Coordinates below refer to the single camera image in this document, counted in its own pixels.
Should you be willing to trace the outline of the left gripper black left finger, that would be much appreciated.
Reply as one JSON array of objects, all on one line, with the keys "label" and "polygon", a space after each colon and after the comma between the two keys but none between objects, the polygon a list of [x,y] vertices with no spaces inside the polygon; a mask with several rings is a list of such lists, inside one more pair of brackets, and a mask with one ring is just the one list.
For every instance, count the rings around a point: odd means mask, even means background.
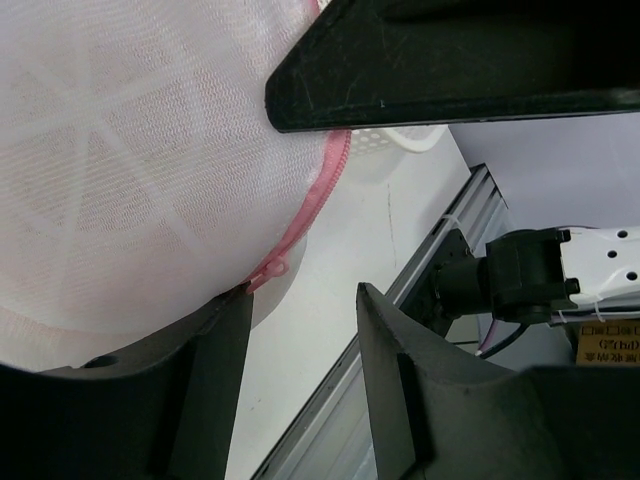
[{"label": "left gripper black left finger", "polygon": [[79,368],[1,370],[5,479],[221,479],[253,297],[245,286]]}]

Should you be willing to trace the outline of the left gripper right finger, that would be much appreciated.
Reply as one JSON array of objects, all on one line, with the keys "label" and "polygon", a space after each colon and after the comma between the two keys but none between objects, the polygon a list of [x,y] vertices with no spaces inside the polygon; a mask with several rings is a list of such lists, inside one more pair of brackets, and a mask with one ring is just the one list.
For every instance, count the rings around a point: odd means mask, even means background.
[{"label": "left gripper right finger", "polygon": [[435,459],[424,479],[635,479],[634,368],[512,371],[460,348],[421,354]]}]

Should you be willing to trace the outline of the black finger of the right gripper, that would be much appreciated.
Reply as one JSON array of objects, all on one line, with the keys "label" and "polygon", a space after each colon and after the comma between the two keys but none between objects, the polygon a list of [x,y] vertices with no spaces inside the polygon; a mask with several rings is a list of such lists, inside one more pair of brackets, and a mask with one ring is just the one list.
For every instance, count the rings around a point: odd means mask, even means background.
[{"label": "black finger of the right gripper", "polygon": [[333,1],[265,87],[281,132],[639,108],[635,1]]}]

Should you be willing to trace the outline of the white mesh laundry bag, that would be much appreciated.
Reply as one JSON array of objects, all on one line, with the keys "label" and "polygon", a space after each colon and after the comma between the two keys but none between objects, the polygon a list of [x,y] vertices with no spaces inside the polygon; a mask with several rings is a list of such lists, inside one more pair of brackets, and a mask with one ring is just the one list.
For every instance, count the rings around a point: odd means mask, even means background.
[{"label": "white mesh laundry bag", "polygon": [[78,367],[283,275],[346,131],[282,135],[316,1],[1,5],[1,361]]}]

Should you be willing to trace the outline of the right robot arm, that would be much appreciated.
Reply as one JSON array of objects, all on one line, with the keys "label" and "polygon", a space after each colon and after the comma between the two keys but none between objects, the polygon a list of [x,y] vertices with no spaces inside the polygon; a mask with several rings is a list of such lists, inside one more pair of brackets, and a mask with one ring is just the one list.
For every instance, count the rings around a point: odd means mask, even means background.
[{"label": "right robot arm", "polygon": [[[639,107],[635,1],[333,1],[271,74],[282,132],[526,120]],[[543,323],[586,288],[566,228],[436,261],[401,306],[443,332],[468,314]]]}]

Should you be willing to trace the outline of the white perforated plastic basket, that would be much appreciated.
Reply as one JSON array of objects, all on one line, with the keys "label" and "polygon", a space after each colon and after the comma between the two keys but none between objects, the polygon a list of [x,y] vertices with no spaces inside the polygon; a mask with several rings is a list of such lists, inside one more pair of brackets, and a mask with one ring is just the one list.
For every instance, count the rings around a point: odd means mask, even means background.
[{"label": "white perforated plastic basket", "polygon": [[362,156],[389,149],[425,153],[447,131],[447,125],[357,129],[352,131],[350,154]]}]

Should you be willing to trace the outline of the aluminium rail frame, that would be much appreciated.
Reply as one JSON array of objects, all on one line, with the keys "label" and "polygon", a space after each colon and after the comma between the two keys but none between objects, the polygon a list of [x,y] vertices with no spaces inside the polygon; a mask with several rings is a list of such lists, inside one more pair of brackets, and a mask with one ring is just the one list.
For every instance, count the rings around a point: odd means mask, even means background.
[{"label": "aluminium rail frame", "polygon": [[256,469],[256,479],[424,479],[435,459],[421,354],[458,356],[433,293],[443,266],[479,255],[504,229],[506,207],[485,166],[471,177],[394,281],[348,284],[358,332]]}]

